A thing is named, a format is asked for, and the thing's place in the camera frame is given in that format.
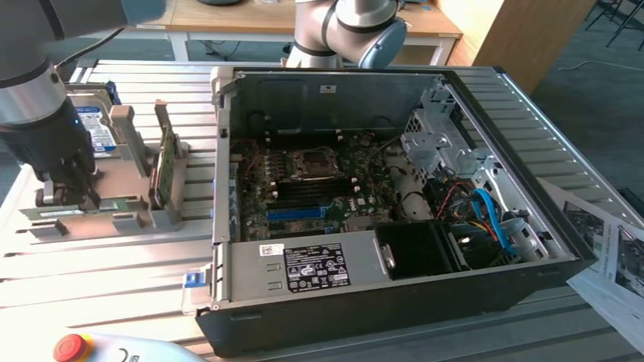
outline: circuit board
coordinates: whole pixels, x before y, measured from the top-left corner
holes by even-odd
[[[310,149],[233,143],[240,241],[356,232],[392,221],[396,197],[380,166],[384,142],[373,133],[344,133],[334,144]],[[318,188],[325,192],[317,194]],[[276,206],[290,202],[293,207]]]

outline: emergency stop button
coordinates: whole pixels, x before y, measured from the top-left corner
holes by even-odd
[[[80,362],[92,352],[92,345],[77,334],[62,337],[53,349],[53,359],[57,362]]]

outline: paper document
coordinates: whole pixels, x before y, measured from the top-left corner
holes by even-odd
[[[644,231],[540,180],[597,262],[568,284],[644,353]]]

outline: slotted metal table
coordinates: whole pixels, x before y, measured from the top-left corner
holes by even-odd
[[[168,102],[174,131],[190,144],[182,220],[173,233],[30,244],[0,240],[0,324],[24,321],[168,340],[214,357],[192,317],[180,312],[182,273],[210,262],[216,117],[210,68],[234,63],[101,60],[76,82],[113,81],[146,142],[161,132],[153,101]],[[537,177],[634,225],[641,219],[509,77],[489,67],[445,68],[461,76]],[[473,126],[466,127],[481,142]],[[0,209],[0,229],[30,170]],[[569,287],[542,290],[509,311],[324,342],[236,360],[641,360],[641,355]]]

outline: power supply label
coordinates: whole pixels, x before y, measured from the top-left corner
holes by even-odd
[[[350,285],[341,244],[284,249],[284,264],[293,293]]]

